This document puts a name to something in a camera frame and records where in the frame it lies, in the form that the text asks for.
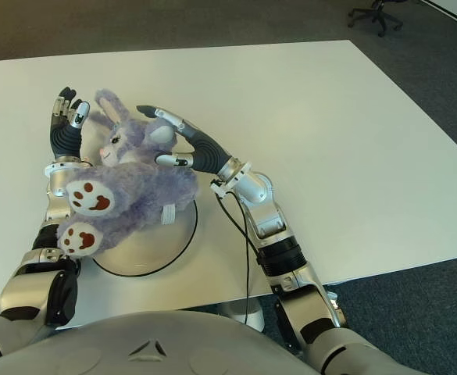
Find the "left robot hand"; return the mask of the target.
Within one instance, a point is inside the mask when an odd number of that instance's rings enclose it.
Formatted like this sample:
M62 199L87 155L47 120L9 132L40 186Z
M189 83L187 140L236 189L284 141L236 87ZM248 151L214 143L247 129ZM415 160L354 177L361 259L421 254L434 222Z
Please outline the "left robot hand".
M77 92L65 87L56 97L51 116L50 145L55 158L80 158L81 131L90 112L90 104L74 100Z

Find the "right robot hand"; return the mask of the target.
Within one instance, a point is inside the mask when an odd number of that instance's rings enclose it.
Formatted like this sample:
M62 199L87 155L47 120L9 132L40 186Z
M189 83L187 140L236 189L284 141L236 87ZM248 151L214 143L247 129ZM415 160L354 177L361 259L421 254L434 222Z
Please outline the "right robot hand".
M158 153L155 156L157 164L178 168L192 168L198 172L217 175L230 160L231 155L213 138L177 114L153 105L138 105L137 110L149 118L161 118L167 121L169 126L194 149L190 153Z

